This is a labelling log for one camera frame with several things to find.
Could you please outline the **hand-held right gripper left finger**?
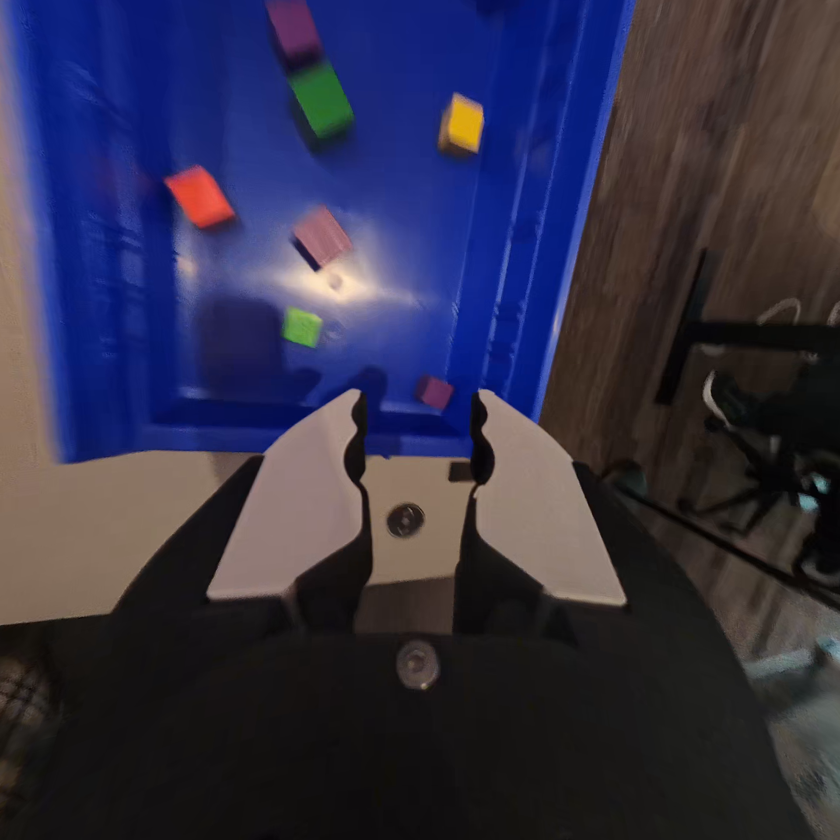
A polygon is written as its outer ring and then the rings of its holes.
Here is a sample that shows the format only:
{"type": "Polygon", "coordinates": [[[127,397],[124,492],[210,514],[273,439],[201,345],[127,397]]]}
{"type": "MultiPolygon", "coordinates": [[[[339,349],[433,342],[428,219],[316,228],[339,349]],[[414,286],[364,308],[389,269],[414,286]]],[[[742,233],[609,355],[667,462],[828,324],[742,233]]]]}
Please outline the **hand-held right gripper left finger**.
{"type": "Polygon", "coordinates": [[[351,632],[373,565],[362,484],[366,397],[350,388],[268,447],[206,596],[280,599],[312,631],[351,632]]]}

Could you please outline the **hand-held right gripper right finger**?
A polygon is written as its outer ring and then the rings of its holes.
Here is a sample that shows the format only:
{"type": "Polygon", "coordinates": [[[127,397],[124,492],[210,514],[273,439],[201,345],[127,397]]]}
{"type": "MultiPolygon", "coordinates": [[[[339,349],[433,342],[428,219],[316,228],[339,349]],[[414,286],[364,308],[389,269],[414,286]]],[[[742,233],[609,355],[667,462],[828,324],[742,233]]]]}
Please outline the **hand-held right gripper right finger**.
{"type": "Polygon", "coordinates": [[[573,458],[487,389],[472,396],[469,430],[454,632],[540,634],[567,602],[626,609],[573,458]]]}

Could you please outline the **red cube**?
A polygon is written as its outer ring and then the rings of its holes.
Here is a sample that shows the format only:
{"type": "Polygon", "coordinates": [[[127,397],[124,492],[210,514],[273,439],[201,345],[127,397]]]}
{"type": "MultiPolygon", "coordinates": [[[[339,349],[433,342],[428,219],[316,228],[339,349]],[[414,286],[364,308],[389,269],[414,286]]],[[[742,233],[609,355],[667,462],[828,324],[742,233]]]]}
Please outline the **red cube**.
{"type": "Polygon", "coordinates": [[[237,217],[215,178],[201,165],[192,165],[163,178],[163,184],[196,228],[210,230],[231,224],[237,217]]]}

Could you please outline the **blue plastic bin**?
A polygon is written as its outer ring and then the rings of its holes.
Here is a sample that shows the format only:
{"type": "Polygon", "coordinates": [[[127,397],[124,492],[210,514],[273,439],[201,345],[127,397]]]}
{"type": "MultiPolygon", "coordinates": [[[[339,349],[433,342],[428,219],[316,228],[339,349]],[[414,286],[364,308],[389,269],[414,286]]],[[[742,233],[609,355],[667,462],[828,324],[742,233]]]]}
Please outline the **blue plastic bin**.
{"type": "Polygon", "coordinates": [[[539,419],[635,3],[308,5],[355,117],[325,144],[264,2],[2,2],[60,462],[261,452],[350,388],[371,455],[467,457],[480,388],[539,419]],[[478,155],[438,151],[454,92],[478,155]],[[233,223],[184,216],[192,165],[233,223]],[[321,204],[353,250],[314,271],[291,233],[321,204]]]}

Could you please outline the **large green cube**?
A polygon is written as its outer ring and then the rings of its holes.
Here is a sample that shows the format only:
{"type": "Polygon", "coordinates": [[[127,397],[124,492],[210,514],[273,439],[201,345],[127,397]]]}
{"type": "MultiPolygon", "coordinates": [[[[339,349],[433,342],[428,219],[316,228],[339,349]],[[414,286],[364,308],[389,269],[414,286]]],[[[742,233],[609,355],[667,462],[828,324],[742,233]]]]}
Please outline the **large green cube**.
{"type": "Polygon", "coordinates": [[[312,143],[327,144],[352,130],[354,111],[331,62],[321,59],[292,72],[287,80],[312,143]]]}

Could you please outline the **black round foot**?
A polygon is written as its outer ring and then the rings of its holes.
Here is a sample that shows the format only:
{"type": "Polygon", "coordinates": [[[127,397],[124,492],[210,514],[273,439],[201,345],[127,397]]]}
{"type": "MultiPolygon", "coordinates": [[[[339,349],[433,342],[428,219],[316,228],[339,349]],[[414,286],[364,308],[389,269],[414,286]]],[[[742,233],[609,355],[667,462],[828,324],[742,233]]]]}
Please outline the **black round foot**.
{"type": "Polygon", "coordinates": [[[613,461],[602,472],[602,480],[623,494],[632,497],[646,498],[648,483],[645,471],[641,465],[631,458],[621,458],[613,461]]]}

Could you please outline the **round metal table grommet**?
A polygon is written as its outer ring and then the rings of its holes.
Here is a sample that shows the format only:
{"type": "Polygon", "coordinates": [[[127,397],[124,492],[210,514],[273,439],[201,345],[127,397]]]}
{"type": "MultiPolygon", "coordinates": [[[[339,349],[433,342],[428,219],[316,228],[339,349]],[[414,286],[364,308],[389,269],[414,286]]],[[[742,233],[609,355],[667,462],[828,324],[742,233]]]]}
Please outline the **round metal table grommet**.
{"type": "Polygon", "coordinates": [[[385,518],[385,527],[395,539],[409,539],[424,527],[424,510],[413,502],[403,502],[394,506],[385,518]]]}

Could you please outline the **black metal bar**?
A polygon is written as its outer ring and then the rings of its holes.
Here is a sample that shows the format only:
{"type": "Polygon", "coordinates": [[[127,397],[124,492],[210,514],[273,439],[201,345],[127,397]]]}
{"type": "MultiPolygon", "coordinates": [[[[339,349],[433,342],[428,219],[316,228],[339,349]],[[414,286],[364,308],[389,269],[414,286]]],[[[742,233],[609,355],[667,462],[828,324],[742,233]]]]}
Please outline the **black metal bar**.
{"type": "Polygon", "coordinates": [[[677,512],[664,507],[654,500],[643,497],[627,487],[613,486],[613,489],[616,492],[621,493],[625,496],[625,498],[657,513],[668,522],[680,526],[687,532],[704,539],[718,550],[728,553],[732,557],[746,563],[756,571],[768,576],[779,584],[784,585],[791,591],[807,596],[815,602],[827,607],[831,611],[839,613],[838,594],[834,594],[825,586],[815,583],[811,579],[806,578],[803,574],[794,574],[793,572],[788,572],[778,568],[771,563],[741,549],[733,542],[728,541],[705,528],[702,528],[677,512]]]}

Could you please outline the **black office chair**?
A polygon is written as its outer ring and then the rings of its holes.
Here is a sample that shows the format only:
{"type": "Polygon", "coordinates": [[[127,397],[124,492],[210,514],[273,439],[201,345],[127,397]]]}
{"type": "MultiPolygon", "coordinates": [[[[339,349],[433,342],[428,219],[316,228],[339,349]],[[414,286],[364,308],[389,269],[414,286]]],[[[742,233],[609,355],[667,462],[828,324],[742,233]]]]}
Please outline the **black office chair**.
{"type": "Polygon", "coordinates": [[[801,510],[813,510],[814,524],[795,555],[790,573],[795,585],[810,593],[825,592],[838,602],[839,415],[838,307],[826,323],[770,323],[772,314],[750,322],[703,318],[718,254],[703,249],[668,351],[655,401],[670,405],[691,351],[701,345],[728,349],[810,354],[790,388],[769,395],[742,389],[733,376],[712,371],[702,386],[708,417],[705,428],[719,433],[744,456],[751,485],[705,507],[689,499],[677,502],[678,520],[709,521],[724,511],[753,505],[750,518],[718,528],[747,537],[783,499],[801,510]]]}

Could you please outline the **person's plaid shirt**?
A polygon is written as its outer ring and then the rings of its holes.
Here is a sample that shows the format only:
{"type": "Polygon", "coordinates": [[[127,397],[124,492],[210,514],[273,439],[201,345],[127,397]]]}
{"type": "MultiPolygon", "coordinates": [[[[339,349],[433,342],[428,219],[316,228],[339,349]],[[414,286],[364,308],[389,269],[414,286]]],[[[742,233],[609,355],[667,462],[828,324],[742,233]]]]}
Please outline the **person's plaid shirt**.
{"type": "Polygon", "coordinates": [[[56,672],[45,647],[2,652],[1,820],[4,830],[35,798],[62,720],[56,672]]]}

